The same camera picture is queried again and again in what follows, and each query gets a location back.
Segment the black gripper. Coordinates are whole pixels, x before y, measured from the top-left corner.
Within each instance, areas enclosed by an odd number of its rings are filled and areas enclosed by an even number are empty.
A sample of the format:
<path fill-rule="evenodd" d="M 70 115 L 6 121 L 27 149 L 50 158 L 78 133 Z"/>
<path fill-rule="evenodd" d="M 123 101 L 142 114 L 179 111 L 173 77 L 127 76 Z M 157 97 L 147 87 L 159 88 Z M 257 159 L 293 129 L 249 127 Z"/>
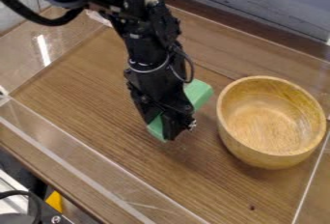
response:
<path fill-rule="evenodd" d="M 194 63 L 182 44 L 174 44 L 158 65 L 142 65 L 130 60 L 125 76 L 130 96 L 145 123 L 150 124 L 165 111 L 163 136 L 165 140 L 173 141 L 182 131 L 193 130 L 197 126 L 197 119 L 193 115 L 185 115 L 182 108 L 187 104 L 183 88 L 195 78 Z"/>

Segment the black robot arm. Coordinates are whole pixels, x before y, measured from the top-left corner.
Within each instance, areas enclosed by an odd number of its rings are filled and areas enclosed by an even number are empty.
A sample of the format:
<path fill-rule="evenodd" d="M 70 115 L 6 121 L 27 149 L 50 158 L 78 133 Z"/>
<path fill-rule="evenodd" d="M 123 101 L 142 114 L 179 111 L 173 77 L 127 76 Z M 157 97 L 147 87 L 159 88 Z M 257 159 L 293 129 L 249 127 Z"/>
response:
<path fill-rule="evenodd" d="M 195 124 L 194 104 L 185 86 L 194 81 L 194 62 L 178 41 L 181 20 L 166 0 L 46 0 L 64 8 L 58 18 L 35 13 L 19 0 L 0 0 L 27 20 L 50 27 L 70 23 L 85 10 L 106 18 L 125 41 L 125 78 L 143 121 L 161 121 L 162 137 L 173 140 Z"/>

